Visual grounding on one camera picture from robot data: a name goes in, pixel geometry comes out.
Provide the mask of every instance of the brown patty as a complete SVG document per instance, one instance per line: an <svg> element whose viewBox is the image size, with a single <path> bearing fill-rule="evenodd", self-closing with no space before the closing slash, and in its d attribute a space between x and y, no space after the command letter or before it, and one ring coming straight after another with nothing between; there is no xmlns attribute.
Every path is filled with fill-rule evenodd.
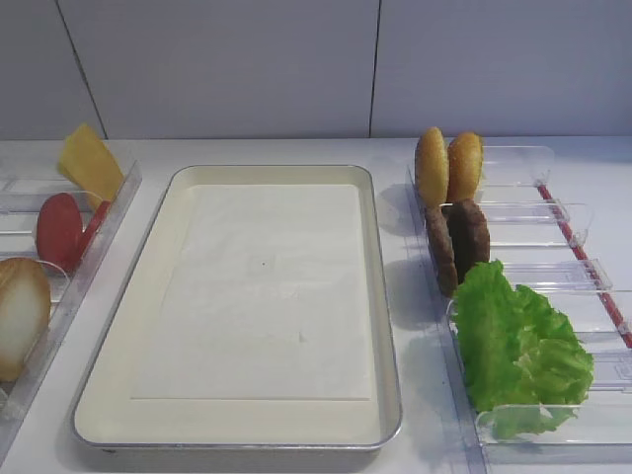
<svg viewBox="0 0 632 474"><path fill-rule="evenodd" d="M444 296L450 297L458 286L458 278L447 222L438 207L426 208L426 231L434 257L439 290Z"/></svg>
<svg viewBox="0 0 632 474"><path fill-rule="evenodd" d="M451 206L447 228L452 241L458 282L477 262L490 261L490 232L485 214L472 199Z"/></svg>

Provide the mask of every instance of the red tomato slice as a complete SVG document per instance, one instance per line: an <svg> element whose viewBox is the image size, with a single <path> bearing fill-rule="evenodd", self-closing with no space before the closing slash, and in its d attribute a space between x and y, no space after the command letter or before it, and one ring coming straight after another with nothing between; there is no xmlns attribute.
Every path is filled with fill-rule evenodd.
<svg viewBox="0 0 632 474"><path fill-rule="evenodd" d="M82 229L79 207L70 194L49 197L38 215L36 247L39 257L68 272L65 264L79 243Z"/></svg>
<svg viewBox="0 0 632 474"><path fill-rule="evenodd" d="M75 246L74 251L67 259L65 264L67 268L74 270L79 265L79 262L81 262L83 254L86 252L86 249L92 241L93 236L97 233L99 227L101 227L101 224L103 224L103 221L106 219L109 208L110 202L108 200L102 200L101 204L99 204L99 207L97 207L95 214L92 216L92 219L90 219L90 222L88 222L86 230L84 230L83 234L81 234L79 242Z"/></svg>

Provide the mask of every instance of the cheese slice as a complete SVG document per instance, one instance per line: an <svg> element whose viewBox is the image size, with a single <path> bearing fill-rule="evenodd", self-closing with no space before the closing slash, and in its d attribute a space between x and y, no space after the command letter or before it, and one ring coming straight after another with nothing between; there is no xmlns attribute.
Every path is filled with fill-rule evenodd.
<svg viewBox="0 0 632 474"><path fill-rule="evenodd" d="M117 159L86 123L66 137L57 170L81 189L93 193L88 195L93 209L104 199L112 201L123 181Z"/></svg>

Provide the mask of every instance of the lettuce leaf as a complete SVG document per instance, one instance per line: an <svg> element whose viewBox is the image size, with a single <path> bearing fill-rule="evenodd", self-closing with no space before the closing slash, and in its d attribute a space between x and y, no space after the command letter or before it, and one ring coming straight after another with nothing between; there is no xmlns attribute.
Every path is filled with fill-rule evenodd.
<svg viewBox="0 0 632 474"><path fill-rule="evenodd" d="M511 404L578 405L586 399L593 356L568 317L544 295L524 285L512 289L496 260L472 268L454 297L465 386L476 411ZM504 413L503 430L553 431L572 413L557 415L508 420Z"/></svg>

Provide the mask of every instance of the white countertop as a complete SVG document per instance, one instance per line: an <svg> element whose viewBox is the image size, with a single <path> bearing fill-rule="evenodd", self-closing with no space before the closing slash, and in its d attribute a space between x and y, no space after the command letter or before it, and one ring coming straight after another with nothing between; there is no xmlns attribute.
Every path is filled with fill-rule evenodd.
<svg viewBox="0 0 632 474"><path fill-rule="evenodd" d="M373 176L386 283L404 406L400 433L362 472L452 472L443 439L454 410L429 310L424 275L414 259L415 236L405 179L416 139L111 141L117 156L140 164L142 183L103 260L30 412L0 469L2 474L69 472L331 472L335 466L266 465L241 455L191 463L183 456L143 459L80 444L69 410L109 317L121 282L171 176L194 164L356 164ZM594 212L585 250L599 258L615 288L630 289L627 208L632 202L632 137L488 138L486 144L550 146L556 162L549 182L554 198L585 202ZM54 167L59 142L0 142L2 156ZM628 472L630 465L608 465ZM504 466L494 472L597 473L603 466Z"/></svg>

